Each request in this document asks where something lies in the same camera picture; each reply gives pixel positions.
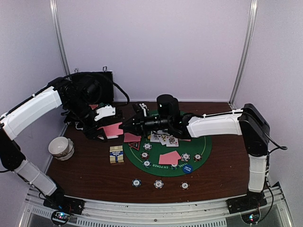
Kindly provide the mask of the blue small blind button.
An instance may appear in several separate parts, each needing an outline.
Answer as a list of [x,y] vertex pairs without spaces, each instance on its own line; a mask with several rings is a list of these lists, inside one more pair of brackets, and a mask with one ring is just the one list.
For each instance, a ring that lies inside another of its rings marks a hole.
[[182,167],[182,171],[185,173],[185,174],[190,174],[194,171],[194,168],[192,165],[189,165],[189,164],[186,164]]

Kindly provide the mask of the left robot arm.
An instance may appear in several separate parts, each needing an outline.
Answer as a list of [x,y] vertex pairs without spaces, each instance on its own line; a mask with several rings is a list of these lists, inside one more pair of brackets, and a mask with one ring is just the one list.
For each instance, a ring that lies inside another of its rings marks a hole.
[[52,80],[0,117],[0,161],[5,171],[14,172],[34,186],[58,210],[68,206],[64,190],[26,158],[15,138],[41,116],[62,106],[82,123],[83,133],[88,139],[102,136],[106,142],[103,127],[121,119],[122,112],[111,105],[91,108],[108,95],[102,90],[104,86],[99,78],[115,86],[126,97],[126,103],[130,102],[129,95],[105,72],[78,72]]

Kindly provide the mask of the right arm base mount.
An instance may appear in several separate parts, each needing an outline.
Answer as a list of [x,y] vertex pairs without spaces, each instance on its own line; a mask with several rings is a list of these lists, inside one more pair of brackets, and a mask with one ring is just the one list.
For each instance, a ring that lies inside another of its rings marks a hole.
[[257,209],[260,206],[267,205],[265,198],[257,199],[255,197],[242,196],[237,198],[228,199],[226,201],[230,214],[244,212],[248,210]]

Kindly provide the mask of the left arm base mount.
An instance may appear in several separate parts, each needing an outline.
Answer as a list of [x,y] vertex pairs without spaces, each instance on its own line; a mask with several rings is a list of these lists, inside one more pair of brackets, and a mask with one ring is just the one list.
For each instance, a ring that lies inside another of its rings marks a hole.
[[48,199],[44,199],[43,205],[45,207],[49,207],[54,210],[63,211],[68,214],[81,215],[84,209],[85,201],[71,197],[64,197],[63,202],[61,204],[57,204],[55,202],[51,202]]

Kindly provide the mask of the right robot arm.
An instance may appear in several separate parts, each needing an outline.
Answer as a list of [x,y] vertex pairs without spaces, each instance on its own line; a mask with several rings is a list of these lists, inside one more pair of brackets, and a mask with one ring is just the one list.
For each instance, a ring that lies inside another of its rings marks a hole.
[[253,104],[224,113],[181,114],[176,98],[161,95],[157,98],[157,115],[150,115],[145,104],[134,104],[133,109],[136,114],[119,128],[137,136],[157,130],[167,130],[178,139],[224,134],[242,136],[250,159],[250,178],[247,194],[240,201],[252,209],[265,200],[263,189],[271,154],[268,144],[275,141],[270,137],[269,124]]

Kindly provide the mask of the blue white chip stack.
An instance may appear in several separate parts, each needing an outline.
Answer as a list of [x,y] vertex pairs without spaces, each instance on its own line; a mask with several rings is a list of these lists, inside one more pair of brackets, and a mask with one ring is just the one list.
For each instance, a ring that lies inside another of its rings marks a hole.
[[161,189],[164,186],[164,182],[162,180],[156,180],[153,185],[156,189]]

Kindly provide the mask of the red black chip stack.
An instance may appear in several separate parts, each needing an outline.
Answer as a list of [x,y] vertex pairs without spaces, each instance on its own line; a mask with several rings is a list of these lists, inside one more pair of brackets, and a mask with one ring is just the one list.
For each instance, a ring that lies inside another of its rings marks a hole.
[[182,183],[180,184],[180,187],[181,187],[182,190],[188,190],[189,187],[190,187],[190,185],[189,185],[188,182],[182,182]]

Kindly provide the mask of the dealt red card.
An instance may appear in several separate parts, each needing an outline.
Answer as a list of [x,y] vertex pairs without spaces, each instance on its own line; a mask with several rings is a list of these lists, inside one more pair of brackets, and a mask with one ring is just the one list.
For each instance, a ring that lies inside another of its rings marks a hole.
[[167,164],[177,164],[180,159],[181,156],[177,151],[172,151],[166,154]]
[[176,165],[178,160],[180,159],[179,155],[175,153],[163,154],[159,157],[159,164],[160,165]]
[[139,142],[140,140],[141,140],[141,136],[137,136],[128,132],[124,134],[124,143]]

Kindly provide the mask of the red-backed card deck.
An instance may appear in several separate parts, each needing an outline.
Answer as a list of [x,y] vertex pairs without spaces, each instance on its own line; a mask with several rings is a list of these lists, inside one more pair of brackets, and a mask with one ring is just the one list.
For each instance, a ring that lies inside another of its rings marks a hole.
[[121,124],[122,122],[118,122],[115,124],[103,126],[100,127],[99,130],[103,129],[108,139],[115,139],[118,138],[120,135],[123,135],[124,133],[124,131],[119,128]]

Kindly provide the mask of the green chip mat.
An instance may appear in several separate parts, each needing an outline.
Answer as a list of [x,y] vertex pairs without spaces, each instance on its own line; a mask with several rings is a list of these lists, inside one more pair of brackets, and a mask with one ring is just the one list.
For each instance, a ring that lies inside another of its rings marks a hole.
[[150,168],[152,166],[152,162],[150,160],[143,161],[143,166],[145,168]]
[[178,164],[171,164],[171,169],[173,169],[173,170],[178,169]]

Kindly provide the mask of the green chip stack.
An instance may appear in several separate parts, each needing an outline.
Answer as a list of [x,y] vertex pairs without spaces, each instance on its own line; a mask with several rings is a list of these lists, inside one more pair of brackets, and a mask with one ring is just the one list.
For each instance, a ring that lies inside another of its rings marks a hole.
[[142,184],[141,180],[140,179],[133,179],[132,180],[132,186],[133,187],[140,187]]

